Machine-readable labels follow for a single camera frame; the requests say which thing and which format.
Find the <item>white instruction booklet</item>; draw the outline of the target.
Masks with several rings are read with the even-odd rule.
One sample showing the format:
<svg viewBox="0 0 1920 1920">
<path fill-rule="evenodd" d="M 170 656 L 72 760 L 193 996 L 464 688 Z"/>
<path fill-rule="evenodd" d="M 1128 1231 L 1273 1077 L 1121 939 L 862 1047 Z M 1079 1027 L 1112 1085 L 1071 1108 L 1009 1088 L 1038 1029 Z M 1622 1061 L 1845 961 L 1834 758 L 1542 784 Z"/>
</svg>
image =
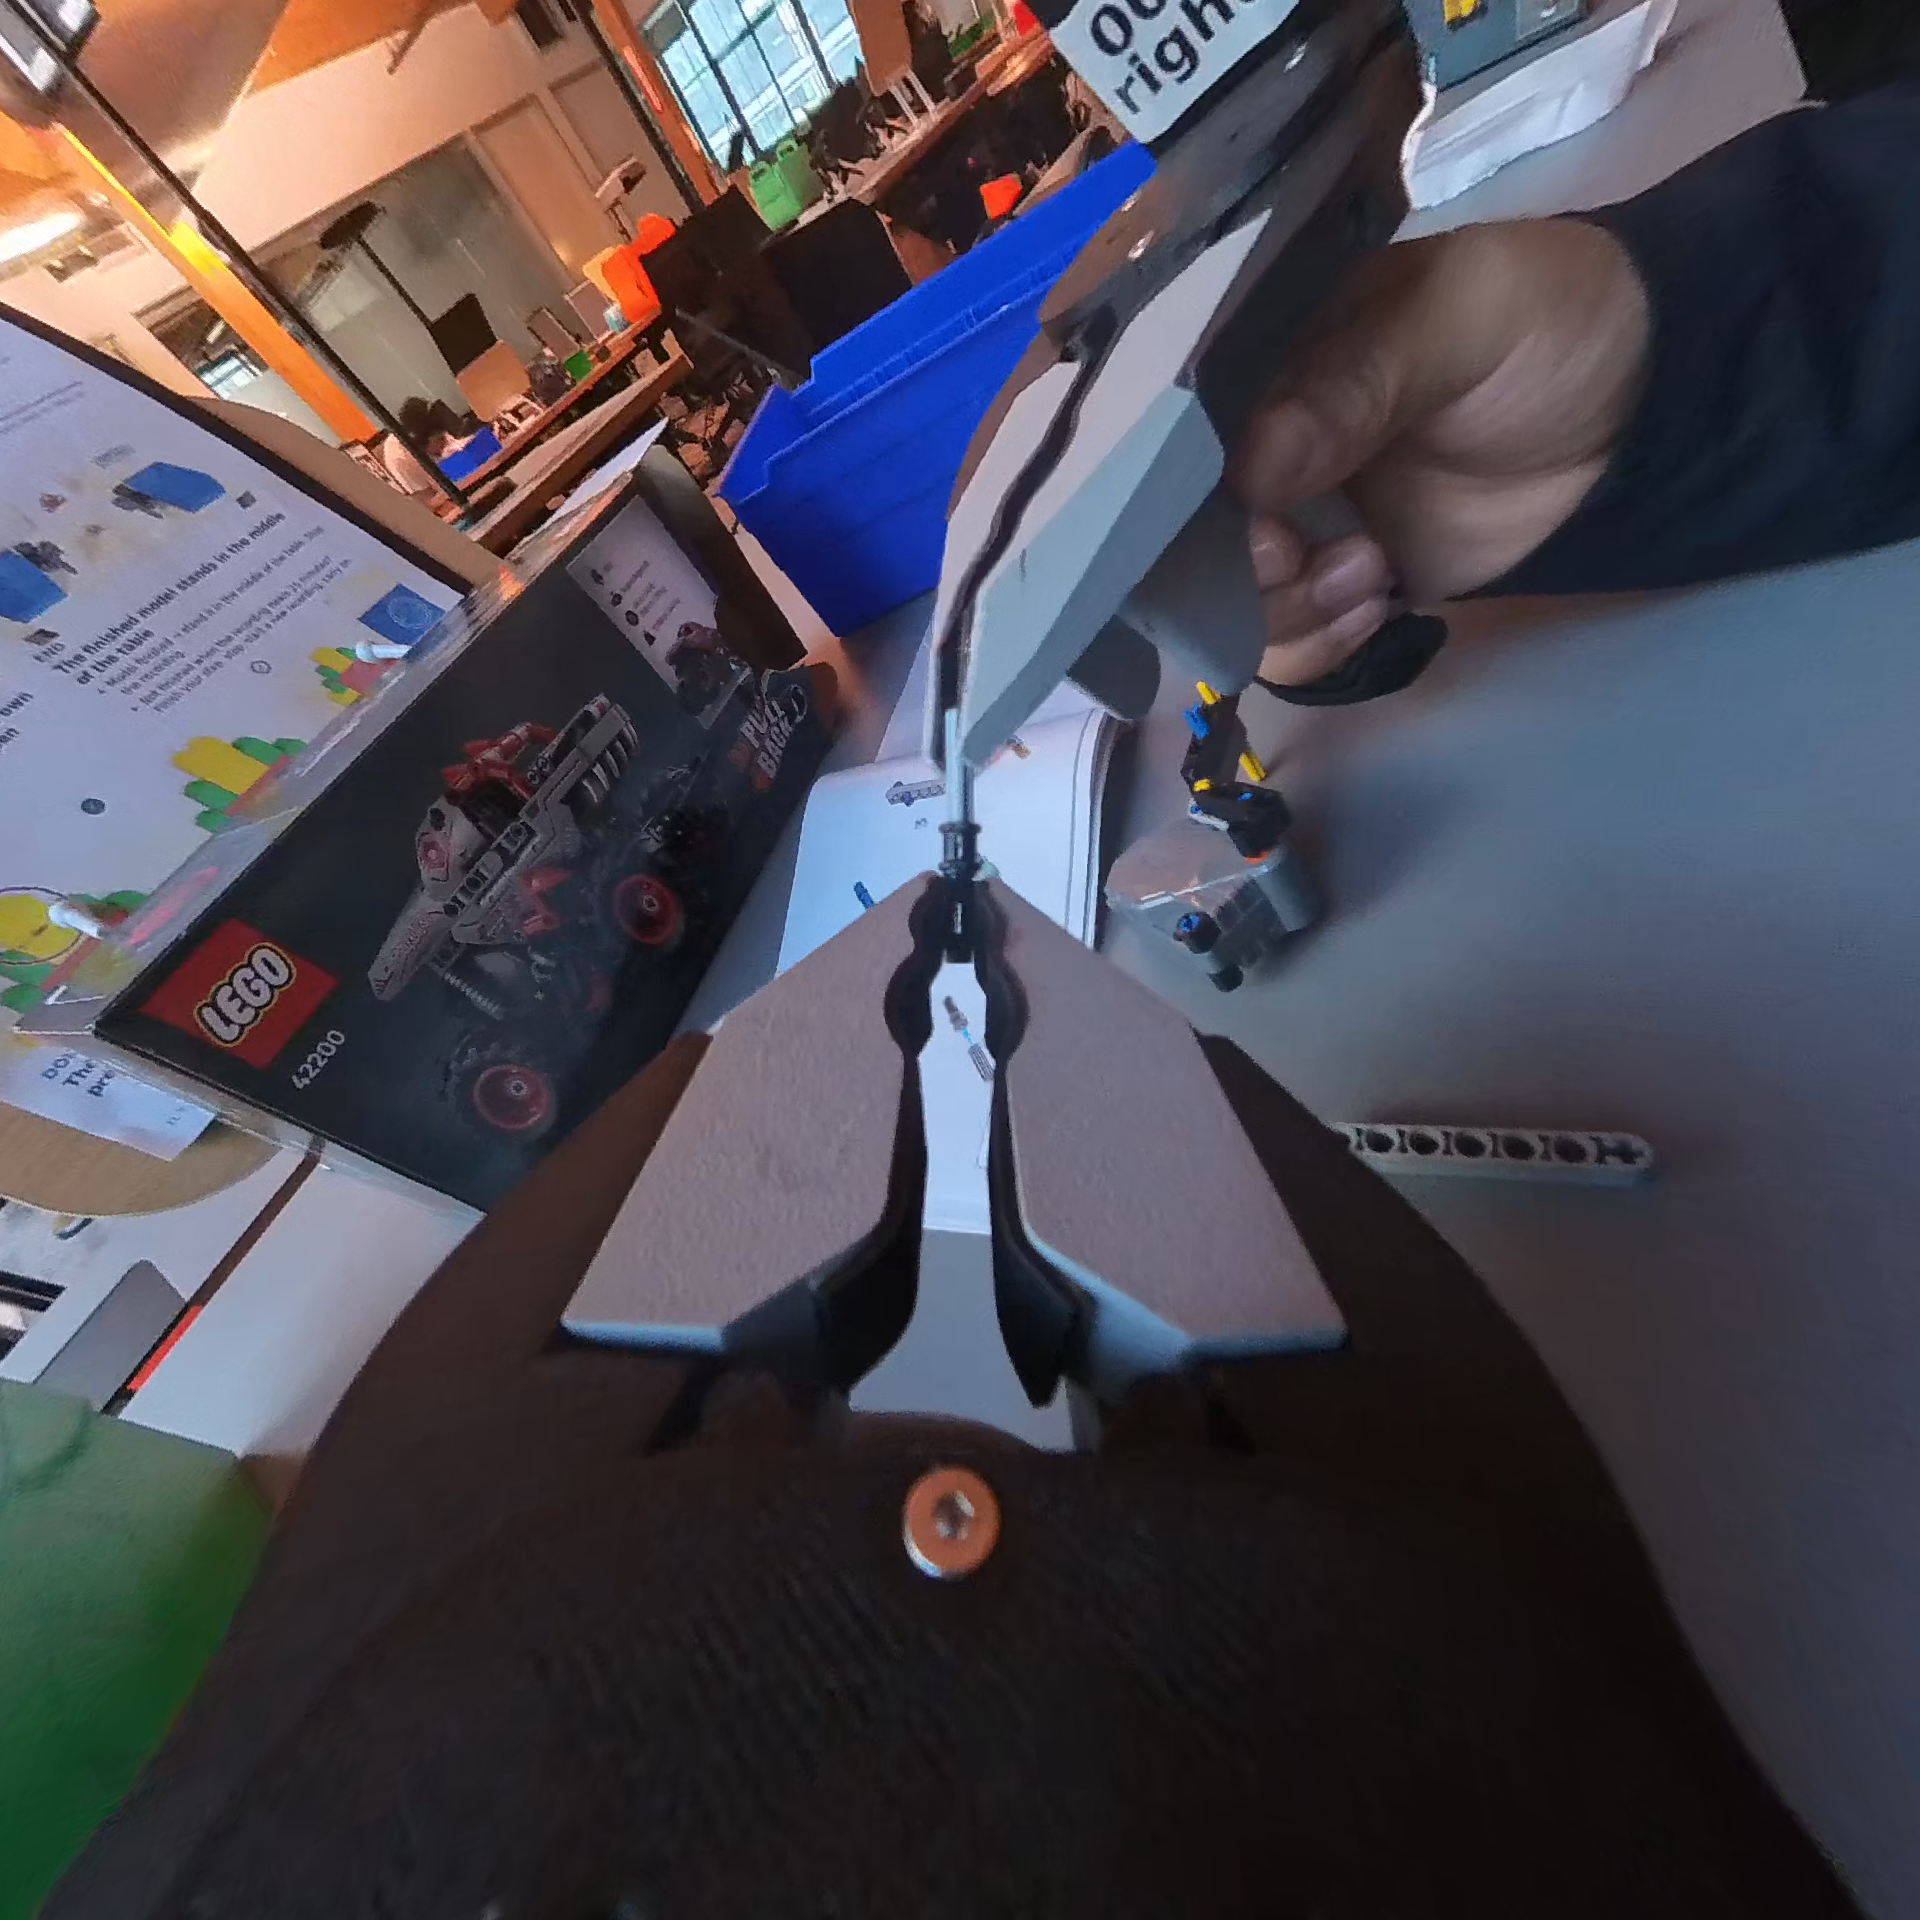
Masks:
<svg viewBox="0 0 1920 1920">
<path fill-rule="evenodd" d="M 983 860 L 1071 939 L 1092 947 L 1092 885 L 1105 769 L 1124 721 L 1072 694 L 1054 694 L 979 774 Z M 782 959 L 788 968 L 862 908 L 939 868 L 944 794 L 917 758 L 886 758 L 822 776 L 800 814 Z M 989 1088 L 986 996 L 968 966 L 944 966 L 928 988 L 923 1051 L 927 1227 L 989 1231 Z"/>
</svg>

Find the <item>person's right hand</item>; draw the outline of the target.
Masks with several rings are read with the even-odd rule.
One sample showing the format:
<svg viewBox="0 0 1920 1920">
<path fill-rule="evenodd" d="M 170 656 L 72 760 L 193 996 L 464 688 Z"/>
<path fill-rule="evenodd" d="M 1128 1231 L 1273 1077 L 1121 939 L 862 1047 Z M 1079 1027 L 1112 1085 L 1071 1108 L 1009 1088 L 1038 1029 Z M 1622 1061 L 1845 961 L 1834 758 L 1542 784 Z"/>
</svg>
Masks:
<svg viewBox="0 0 1920 1920">
<path fill-rule="evenodd" d="M 1603 478 L 1642 387 L 1645 293 L 1587 219 L 1392 243 L 1313 312 L 1237 434 L 1264 677 L 1310 686 L 1406 605 L 1496 585 Z"/>
</svg>

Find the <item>blue plastic bin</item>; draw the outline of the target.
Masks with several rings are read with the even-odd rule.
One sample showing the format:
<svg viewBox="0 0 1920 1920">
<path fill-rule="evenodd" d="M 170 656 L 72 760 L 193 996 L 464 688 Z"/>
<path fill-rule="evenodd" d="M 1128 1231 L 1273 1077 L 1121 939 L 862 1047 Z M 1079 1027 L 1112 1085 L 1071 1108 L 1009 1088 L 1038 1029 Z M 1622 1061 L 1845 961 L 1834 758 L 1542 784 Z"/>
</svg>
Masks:
<svg viewBox="0 0 1920 1920">
<path fill-rule="evenodd" d="M 716 495 L 835 636 L 939 585 L 965 444 L 1089 233 L 1151 176 L 1121 143 L 773 387 Z"/>
</svg>

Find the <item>grey lego beam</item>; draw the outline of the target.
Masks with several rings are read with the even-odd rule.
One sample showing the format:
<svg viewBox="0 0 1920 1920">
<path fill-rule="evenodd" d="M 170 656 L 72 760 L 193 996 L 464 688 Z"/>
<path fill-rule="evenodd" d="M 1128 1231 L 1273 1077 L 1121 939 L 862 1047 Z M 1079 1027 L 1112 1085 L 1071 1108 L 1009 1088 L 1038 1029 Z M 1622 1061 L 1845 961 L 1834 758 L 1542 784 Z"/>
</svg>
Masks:
<svg viewBox="0 0 1920 1920">
<path fill-rule="evenodd" d="M 1622 1129 L 1331 1122 L 1331 1135 L 1394 1181 L 1637 1187 L 1654 1173 L 1652 1144 Z"/>
</svg>

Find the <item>orange chair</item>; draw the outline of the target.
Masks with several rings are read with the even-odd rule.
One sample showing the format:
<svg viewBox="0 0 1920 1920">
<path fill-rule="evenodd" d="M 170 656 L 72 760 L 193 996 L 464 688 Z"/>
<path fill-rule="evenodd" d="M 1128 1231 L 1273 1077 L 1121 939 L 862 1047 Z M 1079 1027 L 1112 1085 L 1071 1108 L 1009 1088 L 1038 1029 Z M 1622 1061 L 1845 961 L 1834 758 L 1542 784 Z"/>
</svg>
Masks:
<svg viewBox="0 0 1920 1920">
<path fill-rule="evenodd" d="M 646 256 L 676 238 L 676 219 L 640 212 L 632 242 L 583 261 L 581 275 L 622 309 L 625 325 L 650 325 L 661 312 Z"/>
</svg>

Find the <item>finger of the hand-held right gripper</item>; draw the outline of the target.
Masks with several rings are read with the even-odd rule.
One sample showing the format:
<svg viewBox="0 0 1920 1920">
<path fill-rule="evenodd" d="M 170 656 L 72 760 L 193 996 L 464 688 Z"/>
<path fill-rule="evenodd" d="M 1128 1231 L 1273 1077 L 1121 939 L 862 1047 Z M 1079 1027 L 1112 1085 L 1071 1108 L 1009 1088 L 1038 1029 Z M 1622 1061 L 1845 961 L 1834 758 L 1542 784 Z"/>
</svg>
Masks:
<svg viewBox="0 0 1920 1920">
<path fill-rule="evenodd" d="M 1222 694 L 1253 686 L 1259 585 L 1201 360 L 1265 266 L 1265 224 L 1201 243 L 1128 318 L 1105 300 L 1071 346 L 1092 367 L 1071 444 L 968 607 L 959 712 L 973 769 L 1062 681 L 1117 719 L 1153 707 L 1163 660 Z"/>
<path fill-rule="evenodd" d="M 1029 339 L 965 444 L 928 615 L 928 721 L 963 701 L 968 607 L 992 555 L 1009 546 L 1025 501 L 1057 467 L 1089 360 L 1045 331 Z"/>
</svg>

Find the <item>black lego set box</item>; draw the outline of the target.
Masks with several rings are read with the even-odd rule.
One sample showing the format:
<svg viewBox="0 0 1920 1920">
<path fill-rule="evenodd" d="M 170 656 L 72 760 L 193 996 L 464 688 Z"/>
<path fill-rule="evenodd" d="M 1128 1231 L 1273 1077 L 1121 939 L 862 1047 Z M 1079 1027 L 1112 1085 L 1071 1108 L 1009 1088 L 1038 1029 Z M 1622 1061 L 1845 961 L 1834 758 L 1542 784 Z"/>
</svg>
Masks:
<svg viewBox="0 0 1920 1920">
<path fill-rule="evenodd" d="M 690 467 L 553 515 L 63 992 L 113 1057 L 490 1210 L 672 1036 L 837 724 Z"/>
</svg>

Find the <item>dark printed box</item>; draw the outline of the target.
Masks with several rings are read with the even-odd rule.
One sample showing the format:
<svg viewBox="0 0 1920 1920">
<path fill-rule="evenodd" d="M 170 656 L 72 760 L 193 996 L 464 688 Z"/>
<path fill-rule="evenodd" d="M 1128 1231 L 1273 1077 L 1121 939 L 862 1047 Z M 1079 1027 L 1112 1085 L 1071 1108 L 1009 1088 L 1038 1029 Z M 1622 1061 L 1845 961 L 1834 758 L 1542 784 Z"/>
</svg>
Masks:
<svg viewBox="0 0 1920 1920">
<path fill-rule="evenodd" d="M 1406 0 L 1404 15 L 1433 92 L 1466 83 L 1529 44 L 1584 24 L 1587 0 Z"/>
</svg>

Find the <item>green plastic bin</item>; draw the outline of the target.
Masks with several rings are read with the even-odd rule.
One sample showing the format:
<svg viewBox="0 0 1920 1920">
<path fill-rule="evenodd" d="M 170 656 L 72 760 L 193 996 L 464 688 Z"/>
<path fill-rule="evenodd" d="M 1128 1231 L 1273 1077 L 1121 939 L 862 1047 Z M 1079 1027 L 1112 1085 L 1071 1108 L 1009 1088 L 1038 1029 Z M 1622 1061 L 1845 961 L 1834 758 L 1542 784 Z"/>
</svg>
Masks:
<svg viewBox="0 0 1920 1920">
<path fill-rule="evenodd" d="M 35 1915 L 219 1645 L 274 1509 L 230 1451 L 0 1388 L 0 1911 Z"/>
</svg>

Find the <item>white paper note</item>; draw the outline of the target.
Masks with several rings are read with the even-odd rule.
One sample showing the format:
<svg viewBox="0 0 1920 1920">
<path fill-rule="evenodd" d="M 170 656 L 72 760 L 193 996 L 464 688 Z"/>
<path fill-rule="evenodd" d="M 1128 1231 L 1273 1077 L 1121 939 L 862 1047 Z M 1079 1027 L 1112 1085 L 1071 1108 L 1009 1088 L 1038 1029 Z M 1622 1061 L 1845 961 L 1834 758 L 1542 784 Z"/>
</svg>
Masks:
<svg viewBox="0 0 1920 1920">
<path fill-rule="evenodd" d="M 0 1033 L 0 1099 L 21 1115 L 129 1147 L 155 1161 L 179 1159 L 216 1122 L 208 1106 L 175 1088 L 149 1085 L 103 1057 L 15 1029 Z"/>
</svg>

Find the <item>person's right forearm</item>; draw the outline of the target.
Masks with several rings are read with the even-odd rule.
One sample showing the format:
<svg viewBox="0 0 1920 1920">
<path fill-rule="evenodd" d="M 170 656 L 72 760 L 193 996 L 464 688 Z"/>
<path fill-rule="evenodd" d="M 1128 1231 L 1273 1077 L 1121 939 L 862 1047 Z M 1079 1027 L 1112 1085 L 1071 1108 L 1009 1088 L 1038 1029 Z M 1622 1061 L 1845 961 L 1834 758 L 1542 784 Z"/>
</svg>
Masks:
<svg viewBox="0 0 1920 1920">
<path fill-rule="evenodd" d="M 1620 204 L 1637 401 L 1479 597 L 1691 587 L 1920 534 L 1920 80 L 1770 117 Z"/>
</svg>

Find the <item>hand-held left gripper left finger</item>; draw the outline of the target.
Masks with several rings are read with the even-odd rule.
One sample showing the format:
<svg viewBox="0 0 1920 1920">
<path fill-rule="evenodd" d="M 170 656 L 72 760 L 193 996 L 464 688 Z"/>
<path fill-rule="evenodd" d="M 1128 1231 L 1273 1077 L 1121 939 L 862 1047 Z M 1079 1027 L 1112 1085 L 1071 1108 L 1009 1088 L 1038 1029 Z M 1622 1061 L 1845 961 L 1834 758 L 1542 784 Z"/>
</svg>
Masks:
<svg viewBox="0 0 1920 1920">
<path fill-rule="evenodd" d="M 862 908 L 710 1033 L 561 1328 L 848 1393 L 917 1307 L 944 880 Z"/>
</svg>

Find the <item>small green bin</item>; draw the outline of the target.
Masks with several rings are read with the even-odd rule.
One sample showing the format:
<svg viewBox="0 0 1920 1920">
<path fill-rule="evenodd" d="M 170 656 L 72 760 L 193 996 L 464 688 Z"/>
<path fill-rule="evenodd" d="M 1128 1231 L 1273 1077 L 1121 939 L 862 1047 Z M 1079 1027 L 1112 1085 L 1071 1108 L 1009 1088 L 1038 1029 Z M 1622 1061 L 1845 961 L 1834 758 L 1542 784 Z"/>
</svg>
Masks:
<svg viewBox="0 0 1920 1920">
<path fill-rule="evenodd" d="M 770 233 L 798 224 L 828 196 L 805 141 L 786 137 L 770 154 L 747 165 L 747 192 Z"/>
</svg>

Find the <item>printed instruction sign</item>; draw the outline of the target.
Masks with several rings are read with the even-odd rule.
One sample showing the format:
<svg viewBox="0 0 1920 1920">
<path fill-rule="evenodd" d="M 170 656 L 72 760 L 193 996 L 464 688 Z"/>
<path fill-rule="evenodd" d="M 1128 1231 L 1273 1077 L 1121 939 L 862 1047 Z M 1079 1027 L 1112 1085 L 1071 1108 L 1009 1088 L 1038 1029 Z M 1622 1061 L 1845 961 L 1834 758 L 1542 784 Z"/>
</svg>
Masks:
<svg viewBox="0 0 1920 1920">
<path fill-rule="evenodd" d="M 25 318 L 0 346 L 4 1027 L 467 581 L 242 409 Z"/>
</svg>

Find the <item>grey lego motor assembly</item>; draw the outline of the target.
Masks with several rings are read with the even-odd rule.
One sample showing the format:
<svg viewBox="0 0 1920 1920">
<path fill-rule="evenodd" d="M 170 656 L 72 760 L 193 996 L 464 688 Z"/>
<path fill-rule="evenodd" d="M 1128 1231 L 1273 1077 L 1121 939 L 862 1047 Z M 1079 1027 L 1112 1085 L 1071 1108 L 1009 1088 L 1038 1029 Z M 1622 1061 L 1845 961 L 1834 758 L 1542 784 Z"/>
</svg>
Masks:
<svg viewBox="0 0 1920 1920">
<path fill-rule="evenodd" d="M 1178 947 L 1218 992 L 1236 992 L 1322 908 L 1290 841 L 1290 806 L 1251 750 L 1237 694 L 1198 681 L 1181 721 L 1184 808 L 1108 860 L 1102 900 Z"/>
</svg>

